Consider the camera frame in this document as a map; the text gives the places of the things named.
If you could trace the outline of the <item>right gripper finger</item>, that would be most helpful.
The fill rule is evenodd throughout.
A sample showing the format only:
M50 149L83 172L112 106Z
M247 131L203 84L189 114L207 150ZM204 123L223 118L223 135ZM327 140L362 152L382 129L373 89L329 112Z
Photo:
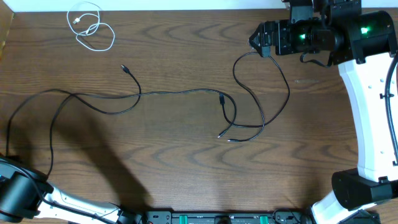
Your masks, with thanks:
M271 46L272 46L271 40L254 39L250 40L250 45L252 48L254 48L257 51L257 53L261 57L271 56Z
M272 33L274 31L273 22L260 23L257 29L249 38L250 44L271 44Z

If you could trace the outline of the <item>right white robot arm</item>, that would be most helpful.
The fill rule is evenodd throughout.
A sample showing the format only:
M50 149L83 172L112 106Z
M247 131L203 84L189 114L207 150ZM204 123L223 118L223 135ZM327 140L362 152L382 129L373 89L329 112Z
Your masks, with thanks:
M367 210L397 198L397 37L386 11L360 0L290 1L286 20L259 24L249 45L262 57L329 52L351 103L358 164L335 172L332 190L302 223L375 222Z

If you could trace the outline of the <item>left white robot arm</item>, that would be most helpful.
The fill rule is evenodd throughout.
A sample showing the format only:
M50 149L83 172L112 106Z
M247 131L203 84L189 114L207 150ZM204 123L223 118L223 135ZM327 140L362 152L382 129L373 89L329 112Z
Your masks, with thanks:
M144 223L144 216L109 202L68 194L44 173L1 157L1 220L55 218L68 223Z

